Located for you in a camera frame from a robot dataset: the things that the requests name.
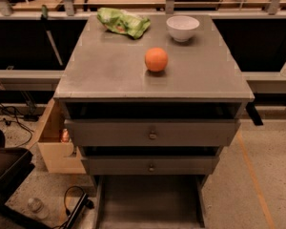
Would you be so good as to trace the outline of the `grey bottom drawer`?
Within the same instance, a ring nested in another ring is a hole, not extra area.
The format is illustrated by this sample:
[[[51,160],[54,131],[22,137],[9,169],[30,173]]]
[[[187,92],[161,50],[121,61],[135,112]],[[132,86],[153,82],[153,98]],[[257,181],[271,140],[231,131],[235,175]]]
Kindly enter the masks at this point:
[[[209,229],[195,176],[103,176],[93,229]]]

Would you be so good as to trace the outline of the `grey drawer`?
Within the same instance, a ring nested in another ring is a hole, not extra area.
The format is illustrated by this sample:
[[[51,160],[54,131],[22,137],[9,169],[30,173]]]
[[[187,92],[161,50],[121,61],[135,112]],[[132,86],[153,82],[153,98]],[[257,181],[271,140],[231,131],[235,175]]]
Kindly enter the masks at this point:
[[[88,156],[86,172],[100,175],[210,175],[218,156]]]
[[[93,229],[209,229],[195,176],[103,176]]]
[[[66,120],[77,146],[229,146],[238,120]]]

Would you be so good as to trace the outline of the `grey metal drawer cabinet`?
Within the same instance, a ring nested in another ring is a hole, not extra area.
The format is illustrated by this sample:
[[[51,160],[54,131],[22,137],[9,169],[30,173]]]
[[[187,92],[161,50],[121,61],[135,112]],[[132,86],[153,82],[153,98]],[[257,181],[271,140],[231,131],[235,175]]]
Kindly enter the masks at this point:
[[[254,95],[211,17],[185,43],[153,14],[138,40],[90,17],[56,88],[66,120],[238,120]],[[145,53],[161,48],[167,67],[151,72]],[[225,146],[77,146],[88,156],[218,156]]]

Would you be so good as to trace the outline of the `grey middle drawer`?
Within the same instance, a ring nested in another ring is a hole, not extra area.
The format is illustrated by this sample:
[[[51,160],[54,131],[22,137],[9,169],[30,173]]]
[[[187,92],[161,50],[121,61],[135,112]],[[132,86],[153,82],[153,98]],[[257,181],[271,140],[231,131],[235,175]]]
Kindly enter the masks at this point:
[[[210,175],[218,156],[88,156],[86,172],[100,175]]]

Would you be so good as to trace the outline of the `grey top drawer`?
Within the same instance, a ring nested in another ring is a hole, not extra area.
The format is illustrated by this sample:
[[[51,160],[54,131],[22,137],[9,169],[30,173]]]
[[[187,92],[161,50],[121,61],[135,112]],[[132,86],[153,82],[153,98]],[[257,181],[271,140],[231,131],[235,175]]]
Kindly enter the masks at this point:
[[[77,146],[229,146],[238,120],[66,120]]]

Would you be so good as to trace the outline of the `orange fruit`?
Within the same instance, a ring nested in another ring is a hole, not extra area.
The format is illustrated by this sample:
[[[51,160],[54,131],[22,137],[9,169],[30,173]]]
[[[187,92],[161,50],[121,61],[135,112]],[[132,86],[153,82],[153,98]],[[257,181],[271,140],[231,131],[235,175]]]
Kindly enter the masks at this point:
[[[168,55],[161,48],[150,48],[145,53],[145,65],[151,72],[163,71],[168,64]]]

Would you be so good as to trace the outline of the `orange can in box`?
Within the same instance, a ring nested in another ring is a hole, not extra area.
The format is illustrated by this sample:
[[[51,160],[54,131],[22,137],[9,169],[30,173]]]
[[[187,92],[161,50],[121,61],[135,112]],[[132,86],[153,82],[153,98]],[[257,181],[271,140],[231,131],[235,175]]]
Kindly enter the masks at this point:
[[[63,129],[60,133],[60,141],[62,143],[67,143],[70,141],[70,135],[67,129]]]

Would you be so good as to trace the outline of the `white ceramic bowl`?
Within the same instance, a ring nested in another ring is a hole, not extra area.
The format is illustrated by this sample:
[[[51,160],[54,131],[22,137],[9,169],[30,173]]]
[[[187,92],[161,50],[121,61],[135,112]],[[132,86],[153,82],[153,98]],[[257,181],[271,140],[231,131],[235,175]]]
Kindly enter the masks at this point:
[[[169,35],[177,42],[186,42],[194,36],[200,22],[191,16],[172,16],[166,21]]]

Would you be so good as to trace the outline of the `green chip bag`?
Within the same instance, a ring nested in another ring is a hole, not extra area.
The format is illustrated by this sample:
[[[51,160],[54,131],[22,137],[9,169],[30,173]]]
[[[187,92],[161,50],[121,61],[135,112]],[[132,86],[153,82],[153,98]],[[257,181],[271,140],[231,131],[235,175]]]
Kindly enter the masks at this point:
[[[147,17],[112,8],[98,9],[97,19],[107,30],[132,39],[139,39],[151,25]]]

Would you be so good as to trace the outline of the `cardboard box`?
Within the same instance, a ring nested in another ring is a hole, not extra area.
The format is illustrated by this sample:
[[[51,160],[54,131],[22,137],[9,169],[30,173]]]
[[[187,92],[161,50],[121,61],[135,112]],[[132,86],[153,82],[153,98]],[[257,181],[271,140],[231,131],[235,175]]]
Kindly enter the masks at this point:
[[[64,116],[60,106],[53,99],[47,104],[36,129],[36,142],[49,173],[84,174],[81,155],[73,145],[60,141],[64,126]]]

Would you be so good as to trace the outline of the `clear plastic water bottle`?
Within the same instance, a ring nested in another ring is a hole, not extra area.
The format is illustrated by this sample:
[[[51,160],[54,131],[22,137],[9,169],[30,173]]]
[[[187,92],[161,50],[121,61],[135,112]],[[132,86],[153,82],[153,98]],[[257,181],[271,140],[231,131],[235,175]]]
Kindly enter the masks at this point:
[[[28,208],[37,219],[46,219],[49,216],[49,208],[39,198],[30,198]]]

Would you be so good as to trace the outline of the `black office chair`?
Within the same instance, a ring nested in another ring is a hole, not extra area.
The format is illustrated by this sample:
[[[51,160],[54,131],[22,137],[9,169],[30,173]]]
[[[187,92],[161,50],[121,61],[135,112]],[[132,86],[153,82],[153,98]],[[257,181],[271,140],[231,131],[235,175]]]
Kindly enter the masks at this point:
[[[28,218],[6,205],[6,202],[34,169],[32,153],[26,148],[6,148],[0,130],[0,214],[25,229],[51,229],[46,224]]]

